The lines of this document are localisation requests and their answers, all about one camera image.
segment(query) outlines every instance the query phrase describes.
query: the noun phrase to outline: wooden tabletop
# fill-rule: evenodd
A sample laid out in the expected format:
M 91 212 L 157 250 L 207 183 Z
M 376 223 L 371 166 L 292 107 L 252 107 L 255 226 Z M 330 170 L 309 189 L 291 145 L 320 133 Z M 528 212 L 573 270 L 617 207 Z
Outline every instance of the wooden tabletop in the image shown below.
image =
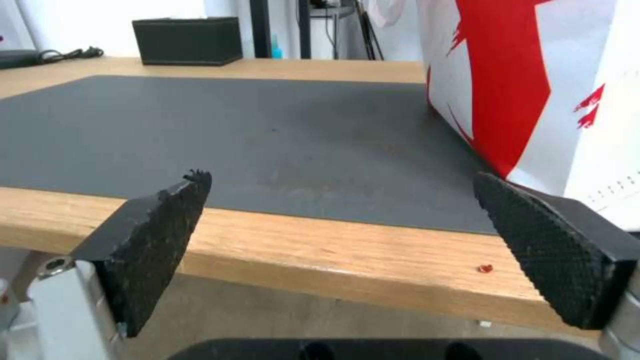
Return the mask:
M 97 74 L 424 82 L 421 65 L 413 62 L 241 60 L 224 67 L 144 67 L 134 58 L 103 58 L 2 70 L 0 99 Z M 0 187 L 0 246 L 66 254 L 122 202 Z M 478 272 L 477 267 L 485 264 L 491 264 L 493 271 Z M 179 271 L 596 335 L 560 321 L 498 236 L 206 209 Z

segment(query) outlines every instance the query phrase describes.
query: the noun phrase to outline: black plastic base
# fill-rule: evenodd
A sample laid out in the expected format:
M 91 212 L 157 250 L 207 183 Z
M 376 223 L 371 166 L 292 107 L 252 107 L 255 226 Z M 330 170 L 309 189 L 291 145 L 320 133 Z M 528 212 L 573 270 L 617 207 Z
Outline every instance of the black plastic base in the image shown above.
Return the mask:
M 591 349 L 558 340 L 223 339 L 193 345 L 170 360 L 604 360 Z
M 35 50 L 0 51 L 0 69 L 38 65 L 38 52 Z

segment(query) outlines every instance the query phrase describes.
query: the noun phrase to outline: red debris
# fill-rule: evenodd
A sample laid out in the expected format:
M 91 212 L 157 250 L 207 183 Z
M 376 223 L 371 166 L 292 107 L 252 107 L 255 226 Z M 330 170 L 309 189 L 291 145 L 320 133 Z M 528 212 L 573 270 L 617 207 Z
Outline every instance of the red debris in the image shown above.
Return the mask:
M 480 265 L 477 269 L 478 269 L 478 272 L 487 274 L 493 271 L 493 265 L 491 264 Z

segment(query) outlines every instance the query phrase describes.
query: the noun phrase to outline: gray mat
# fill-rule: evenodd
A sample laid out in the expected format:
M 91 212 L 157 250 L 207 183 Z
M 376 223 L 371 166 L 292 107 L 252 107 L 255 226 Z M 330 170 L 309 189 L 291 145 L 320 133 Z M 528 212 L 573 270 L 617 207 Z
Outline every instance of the gray mat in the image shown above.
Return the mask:
M 422 85 L 96 76 L 0 101 L 0 186 L 127 198 L 189 168 L 209 207 L 495 233 Z

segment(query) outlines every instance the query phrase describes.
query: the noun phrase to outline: black box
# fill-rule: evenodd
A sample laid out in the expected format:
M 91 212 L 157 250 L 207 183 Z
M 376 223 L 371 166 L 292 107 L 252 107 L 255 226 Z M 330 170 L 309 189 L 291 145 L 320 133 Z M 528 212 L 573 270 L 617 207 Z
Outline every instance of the black box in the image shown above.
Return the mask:
M 224 65 L 242 58 L 237 17 L 132 21 L 145 65 Z

